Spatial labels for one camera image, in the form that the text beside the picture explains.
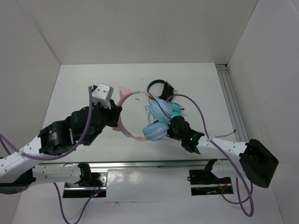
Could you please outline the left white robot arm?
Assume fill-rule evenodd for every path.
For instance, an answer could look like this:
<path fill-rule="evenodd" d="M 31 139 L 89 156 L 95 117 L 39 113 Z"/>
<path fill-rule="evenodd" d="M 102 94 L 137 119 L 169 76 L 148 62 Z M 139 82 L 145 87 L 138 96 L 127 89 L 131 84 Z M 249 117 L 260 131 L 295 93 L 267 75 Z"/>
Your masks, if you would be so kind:
<path fill-rule="evenodd" d="M 80 137 L 88 119 L 88 107 L 75 111 L 65 120 L 47 126 L 20 152 L 0 160 L 0 192 L 16 194 L 29 187 L 52 182 L 69 182 L 87 186 L 93 182 L 89 164 L 81 162 L 71 165 L 45 165 L 47 158 L 58 157 L 71 151 L 77 143 L 89 146 L 106 127 L 117 127 L 122 107 L 110 101 L 111 109 L 99 103 L 93 105 L 88 131 L 82 141 Z"/>

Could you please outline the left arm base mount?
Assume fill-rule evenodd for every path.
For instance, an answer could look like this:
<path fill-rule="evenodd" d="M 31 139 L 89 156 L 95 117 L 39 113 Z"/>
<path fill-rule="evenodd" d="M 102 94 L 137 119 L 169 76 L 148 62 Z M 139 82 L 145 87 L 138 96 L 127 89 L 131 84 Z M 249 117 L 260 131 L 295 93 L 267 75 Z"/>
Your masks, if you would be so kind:
<path fill-rule="evenodd" d="M 89 179 L 76 183 L 64 184 L 63 198 L 94 198 L 106 197 L 108 169 L 93 167 L 90 163 L 79 163 L 86 168 L 89 166 L 91 176 Z"/>

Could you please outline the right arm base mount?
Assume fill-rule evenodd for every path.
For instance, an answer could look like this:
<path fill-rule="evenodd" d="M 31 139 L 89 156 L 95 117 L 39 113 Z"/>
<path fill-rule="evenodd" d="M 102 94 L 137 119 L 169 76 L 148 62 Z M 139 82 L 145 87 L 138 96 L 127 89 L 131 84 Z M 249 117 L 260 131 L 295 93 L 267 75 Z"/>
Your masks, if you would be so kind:
<path fill-rule="evenodd" d="M 217 178 L 211 172 L 190 170 L 187 180 L 191 184 L 192 196 L 233 194 L 232 181 L 229 177 Z"/>

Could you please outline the pink blue cat-ear headphones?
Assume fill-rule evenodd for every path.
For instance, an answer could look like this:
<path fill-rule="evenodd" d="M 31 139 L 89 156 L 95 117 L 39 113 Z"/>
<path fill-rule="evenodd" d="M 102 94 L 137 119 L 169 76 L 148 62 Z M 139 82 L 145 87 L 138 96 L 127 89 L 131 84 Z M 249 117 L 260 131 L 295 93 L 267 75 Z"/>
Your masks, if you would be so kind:
<path fill-rule="evenodd" d="M 135 94 L 144 94 L 146 96 L 152 97 L 153 102 L 148 106 L 148 113 L 152 115 L 157 121 L 143 128 L 143 136 L 134 136 L 132 135 L 123 125 L 121 117 L 118 118 L 117 127 L 114 127 L 113 130 L 121 132 L 128 138 L 132 138 L 136 141 L 157 141 L 166 137 L 168 131 L 168 125 L 171 121 L 173 110 L 169 103 L 165 100 L 159 99 L 156 96 L 152 96 L 144 91 L 131 91 L 123 86 L 119 88 L 120 100 L 117 103 L 117 106 L 122 106 L 123 103 L 131 96 Z"/>

